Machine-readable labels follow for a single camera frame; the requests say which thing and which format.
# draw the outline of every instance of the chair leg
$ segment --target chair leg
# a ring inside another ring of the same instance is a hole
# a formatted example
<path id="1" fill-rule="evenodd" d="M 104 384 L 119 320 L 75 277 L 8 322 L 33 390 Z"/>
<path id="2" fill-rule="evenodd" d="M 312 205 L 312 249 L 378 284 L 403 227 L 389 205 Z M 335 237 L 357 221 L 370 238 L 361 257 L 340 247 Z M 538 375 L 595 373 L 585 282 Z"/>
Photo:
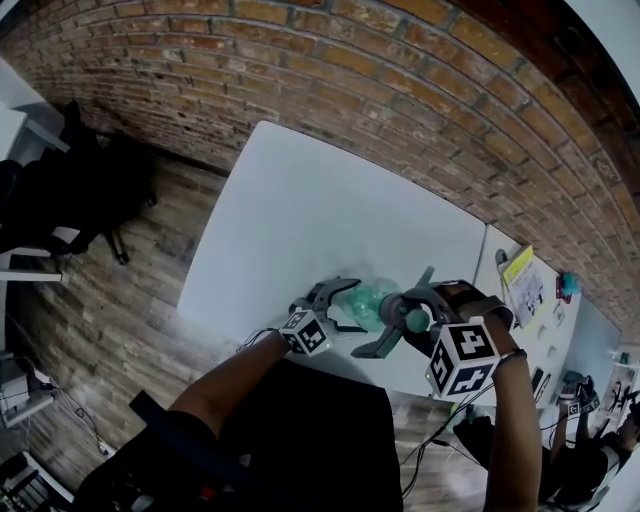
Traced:
<path id="1" fill-rule="evenodd" d="M 122 237 L 120 236 L 120 231 L 118 229 L 105 231 L 104 237 L 107 239 L 107 243 L 111 248 L 113 257 L 118 260 L 118 263 L 120 263 L 120 265 L 126 265 L 129 263 L 129 255 L 127 254 L 127 249 L 124 246 Z"/>

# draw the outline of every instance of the black cable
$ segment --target black cable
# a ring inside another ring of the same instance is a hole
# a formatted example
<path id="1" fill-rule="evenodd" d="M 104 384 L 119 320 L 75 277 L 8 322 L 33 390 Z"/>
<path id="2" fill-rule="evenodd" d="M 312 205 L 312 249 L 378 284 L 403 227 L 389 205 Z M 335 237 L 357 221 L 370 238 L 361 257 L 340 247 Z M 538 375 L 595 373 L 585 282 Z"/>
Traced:
<path id="1" fill-rule="evenodd" d="M 5 313 L 5 316 L 7 316 L 16 325 L 16 327 L 18 327 L 18 329 L 24 335 L 25 339 L 27 339 L 29 344 L 31 344 L 32 348 L 34 348 L 32 342 L 31 342 L 31 340 L 30 340 L 30 338 L 29 338 L 29 336 L 28 336 L 28 334 L 26 332 L 26 330 L 24 329 L 24 327 L 22 327 L 22 325 L 20 325 L 20 323 L 15 318 L 13 318 L 13 316 L 11 316 L 7 311 L 5 311 L 4 313 Z M 35 373 L 35 370 L 37 368 L 36 368 L 35 363 L 30 358 L 28 358 L 26 356 L 14 356 L 14 357 L 11 357 L 11 358 L 8 358 L 8 359 L 5 359 L 5 360 L 0 360 L 0 383 L 2 382 L 2 363 L 5 362 L 5 361 L 13 361 L 13 360 L 16 360 L 16 359 L 24 359 L 24 360 L 26 360 L 31 365 L 31 367 L 33 368 L 34 373 Z M 75 409 L 73 407 L 69 407 L 69 408 L 73 411 L 73 413 L 78 418 L 80 418 L 83 421 L 85 426 L 93 434 L 93 436 L 94 436 L 94 438 L 96 440 L 96 448 L 98 449 L 98 452 L 100 453 L 100 455 L 106 456 L 108 453 L 105 453 L 105 451 L 102 449 L 102 447 L 100 445 L 100 441 L 102 440 L 102 437 L 98 433 L 98 427 L 96 425 L 96 422 L 91 417 L 91 415 L 86 411 L 86 409 L 84 407 L 82 407 L 82 405 L 80 405 L 80 403 L 75 398 L 73 398 L 69 393 L 67 393 L 64 389 L 62 389 L 59 386 L 54 386 L 52 384 L 51 385 L 51 389 L 47 389 L 47 390 L 48 391 L 59 391 L 63 395 L 63 398 L 67 398 L 67 399 L 71 400 L 77 406 Z M 12 398 L 14 396 L 24 395 L 24 394 L 27 394 L 27 393 L 30 393 L 30 391 L 24 391 L 22 393 L 17 393 L 15 395 L 11 395 L 11 396 L 4 396 L 2 394 L 2 391 L 0 391 L 0 400 Z M 87 424 L 87 422 L 84 421 L 85 418 L 88 419 L 91 422 L 91 425 Z"/>
<path id="2" fill-rule="evenodd" d="M 447 428 L 447 425 L 449 423 L 451 423 L 451 421 L 453 420 L 453 418 L 456 416 L 456 414 L 459 414 L 460 411 L 463 411 L 464 409 L 466 409 L 467 407 L 469 407 L 469 405 L 471 405 L 474 401 L 476 401 L 481 395 L 483 395 L 484 393 L 486 393 L 487 391 L 489 391 L 491 388 L 493 388 L 494 384 L 489 384 L 486 388 L 484 388 L 482 391 L 479 391 L 471 400 L 469 400 L 466 404 L 464 404 L 461 407 L 458 407 L 453 414 L 451 414 L 449 416 L 449 418 L 447 418 L 447 421 L 444 422 L 444 424 L 438 429 L 436 430 L 436 432 L 429 438 L 427 439 L 424 443 L 418 445 L 416 448 L 413 449 L 413 451 L 405 458 L 404 461 L 402 461 L 402 463 L 400 463 L 400 466 L 404 465 L 409 458 L 416 452 L 416 450 L 418 451 L 418 457 L 416 459 L 416 469 L 413 472 L 413 476 L 411 477 L 411 480 L 409 481 L 409 484 L 403 489 L 402 491 L 402 500 L 404 501 L 405 499 L 407 499 L 407 497 L 409 496 L 409 494 L 411 494 L 411 491 L 413 490 L 413 488 L 416 485 L 416 481 L 418 480 L 418 472 L 420 470 L 420 464 L 422 463 L 422 459 L 424 457 L 424 452 L 426 447 L 429 445 L 429 443 L 433 442 L 434 439 L 436 439 L 440 434 L 442 434 L 442 432 L 444 431 L 445 428 Z"/>
<path id="3" fill-rule="evenodd" d="M 277 331 L 278 329 L 274 329 L 273 327 L 268 327 L 266 329 L 260 329 L 256 334 L 254 334 L 253 336 L 250 336 L 249 339 L 247 339 L 247 341 L 245 341 L 240 347 L 238 347 L 238 350 L 236 350 L 236 354 L 238 352 L 240 352 L 243 348 L 248 348 L 253 346 L 253 344 L 257 341 L 257 339 L 263 335 L 265 332 L 273 332 L 273 331 Z"/>
<path id="4" fill-rule="evenodd" d="M 568 415 L 564 415 L 564 416 L 562 416 L 562 417 L 561 417 L 560 419 L 558 419 L 558 421 L 556 421 L 553 425 L 549 425 L 548 427 L 541 428 L 541 429 L 540 429 L 540 431 L 543 431 L 543 430 L 549 430 L 550 428 L 555 427 L 558 423 L 560 423 L 563 419 L 565 419 L 565 418 L 567 418 L 567 417 L 568 417 Z"/>
<path id="5" fill-rule="evenodd" d="M 433 440 L 433 444 L 437 444 L 438 446 L 448 446 L 449 448 L 457 451 L 460 455 L 463 455 L 464 457 L 469 459 L 474 464 L 477 464 L 478 466 L 482 467 L 482 464 L 480 464 L 476 459 L 474 459 L 473 457 L 470 457 L 469 455 L 464 453 L 462 450 L 459 450 L 458 448 L 456 448 L 455 446 L 453 446 L 450 443 L 447 443 L 446 441 L 441 441 L 440 439 L 434 439 Z"/>

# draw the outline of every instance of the wristband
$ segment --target wristband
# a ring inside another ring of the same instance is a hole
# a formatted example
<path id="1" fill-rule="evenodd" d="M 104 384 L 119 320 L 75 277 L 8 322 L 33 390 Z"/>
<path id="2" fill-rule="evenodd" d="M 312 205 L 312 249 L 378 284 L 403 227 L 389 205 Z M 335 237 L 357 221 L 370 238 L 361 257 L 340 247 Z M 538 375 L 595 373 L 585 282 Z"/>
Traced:
<path id="1" fill-rule="evenodd" d="M 515 359 L 517 357 L 524 357 L 526 359 L 527 358 L 527 353 L 524 351 L 524 349 L 517 348 L 513 352 L 509 352 L 508 354 L 503 355 L 500 358 L 500 362 L 498 363 L 498 366 L 496 366 L 496 369 L 500 368 L 503 364 L 505 364 L 508 361 L 511 361 L 511 360 L 513 360 L 513 359 Z"/>

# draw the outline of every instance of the black chair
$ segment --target black chair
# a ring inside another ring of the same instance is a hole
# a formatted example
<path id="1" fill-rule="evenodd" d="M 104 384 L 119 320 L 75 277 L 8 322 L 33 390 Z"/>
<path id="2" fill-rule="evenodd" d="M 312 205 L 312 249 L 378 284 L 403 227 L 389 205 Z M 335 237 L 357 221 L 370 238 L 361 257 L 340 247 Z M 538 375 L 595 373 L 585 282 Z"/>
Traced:
<path id="1" fill-rule="evenodd" d="M 46 150 L 25 167 L 0 162 L 0 253 L 32 246 L 54 256 L 79 254 L 102 233 L 114 257 L 126 264 L 118 228 L 156 202 L 146 152 L 122 137 L 102 147 L 82 124 L 75 102 L 65 110 L 60 139 L 68 152 Z M 58 226 L 80 233 L 67 243 L 53 235 Z"/>

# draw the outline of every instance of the cable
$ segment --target cable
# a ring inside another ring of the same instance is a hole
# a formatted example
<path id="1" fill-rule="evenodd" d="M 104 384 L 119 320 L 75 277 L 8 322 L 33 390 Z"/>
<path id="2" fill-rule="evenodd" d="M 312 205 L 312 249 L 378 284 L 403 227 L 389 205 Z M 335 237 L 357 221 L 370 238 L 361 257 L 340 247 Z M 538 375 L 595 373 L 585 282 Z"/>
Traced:
<path id="1" fill-rule="evenodd" d="M 450 443 L 447 443 L 446 441 L 441 441 L 440 439 L 434 439 L 433 440 L 433 444 L 437 444 L 438 446 L 448 446 L 449 448 L 457 451 L 460 455 L 463 455 L 464 457 L 469 459 L 474 464 L 477 464 L 478 466 L 482 467 L 482 464 L 480 464 L 476 459 L 474 459 L 473 457 L 470 457 L 469 455 L 464 453 L 462 450 L 459 450 L 458 448 L 456 448 L 455 446 L 453 446 Z"/>
<path id="2" fill-rule="evenodd" d="M 29 345 L 31 345 L 32 350 L 35 353 L 37 353 L 37 346 L 33 342 L 33 340 L 31 339 L 31 337 L 29 336 L 29 333 L 27 333 L 26 329 L 24 327 L 22 327 L 20 322 L 18 322 L 8 311 L 5 310 L 4 314 L 13 322 L 13 324 L 22 333 L 22 335 L 24 336 L 25 340 L 29 343 Z M 11 359 L 24 359 L 24 360 L 29 362 L 29 364 L 32 366 L 32 368 L 34 370 L 37 369 L 35 363 L 30 358 L 28 358 L 26 356 L 16 356 L 16 357 L 13 357 Z M 40 361 L 40 363 L 42 364 L 42 366 L 44 367 L 45 371 L 49 375 L 49 379 L 51 381 L 51 385 L 53 386 L 53 390 L 59 392 L 60 395 L 64 398 L 64 400 L 66 401 L 67 406 L 73 412 L 73 417 L 75 417 L 78 421 L 80 421 L 85 426 L 85 428 L 87 428 L 91 432 L 91 434 L 93 435 L 93 437 L 96 440 L 96 448 L 98 449 L 98 452 L 100 453 L 100 455 L 105 456 L 106 454 L 105 454 L 104 450 L 101 447 L 102 437 L 98 433 L 98 428 L 97 428 L 95 420 L 91 417 L 91 415 L 86 411 L 86 409 L 75 398 L 73 398 L 69 393 L 67 393 L 64 389 L 62 389 L 62 387 L 57 385 L 57 383 L 53 379 L 53 373 L 51 372 L 51 370 L 49 370 L 49 368 L 47 368 L 47 366 L 44 364 L 44 362 Z M 2 364 L 0 364 L 0 382 L 2 381 L 2 373 L 1 372 L 2 372 Z M 91 425 L 89 423 L 87 423 L 87 421 L 85 421 L 85 418 L 87 418 L 91 422 Z"/>
<path id="3" fill-rule="evenodd" d="M 278 329 L 274 329 L 272 327 L 268 327 L 266 329 L 260 329 L 259 331 L 256 332 L 256 334 L 254 334 L 253 336 L 249 336 L 249 338 L 247 338 L 247 341 L 245 341 L 240 347 L 238 347 L 238 350 L 236 350 L 236 354 L 238 352 L 240 352 L 242 349 L 248 348 L 253 346 L 253 344 L 258 340 L 258 338 L 264 334 L 265 332 L 273 332 L 273 331 L 277 331 Z"/>
<path id="4" fill-rule="evenodd" d="M 402 461 L 400 463 L 400 466 L 404 465 L 409 458 L 416 452 L 416 450 L 418 451 L 418 457 L 416 459 L 416 469 L 413 472 L 413 476 L 411 477 L 411 480 L 409 481 L 409 484 L 403 489 L 402 491 L 402 500 L 404 501 L 405 499 L 407 499 L 407 497 L 409 496 L 409 494 L 411 494 L 411 491 L 413 490 L 413 488 L 416 485 L 416 481 L 418 480 L 418 472 L 420 470 L 420 464 L 422 463 L 422 458 L 424 457 L 424 452 L 426 447 L 429 445 L 429 443 L 431 443 L 435 438 L 437 438 L 440 434 L 442 434 L 442 432 L 444 431 L 445 428 L 447 428 L 447 425 L 451 422 L 451 420 L 453 420 L 453 418 L 456 416 L 456 414 L 459 414 L 460 411 L 463 411 L 464 409 L 466 409 L 467 407 L 469 407 L 469 405 L 471 405 L 473 402 L 475 402 L 481 395 L 483 395 L 484 393 L 486 393 L 487 391 L 489 391 L 491 388 L 493 388 L 494 384 L 491 383 L 489 384 L 486 388 L 484 388 L 483 390 L 479 391 L 471 400 L 469 400 L 466 404 L 462 405 L 461 407 L 458 407 L 450 416 L 449 418 L 447 418 L 447 421 L 444 422 L 444 424 L 438 429 L 436 430 L 436 432 L 429 438 L 427 439 L 425 442 L 423 442 L 422 444 L 416 446 L 413 451 L 407 455 L 407 457 L 404 459 L 404 461 Z"/>
<path id="5" fill-rule="evenodd" d="M 558 423 L 560 423 L 560 422 L 561 422 L 563 419 L 565 419 L 567 416 L 568 416 L 568 415 L 566 415 L 566 414 L 565 414 L 564 416 L 562 416 L 561 418 L 559 418 L 559 419 L 558 419 L 558 421 L 556 421 L 554 424 L 549 425 L 548 427 L 541 428 L 541 429 L 540 429 L 540 431 L 543 431 L 543 430 L 549 430 L 550 428 L 555 427 Z"/>

